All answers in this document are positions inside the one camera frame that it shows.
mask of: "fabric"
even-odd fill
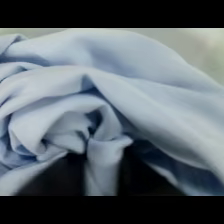
[[[222,86],[135,33],[2,36],[0,194],[16,194],[75,152],[87,154],[85,194],[116,195],[124,148],[138,141],[150,154],[143,160],[185,193],[223,194],[223,99]],[[173,163],[180,164],[178,175]]]

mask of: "crumpled fabric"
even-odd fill
[[[128,31],[0,37],[0,195],[68,152],[85,194],[116,195],[124,149],[188,195],[222,195],[223,87]]]

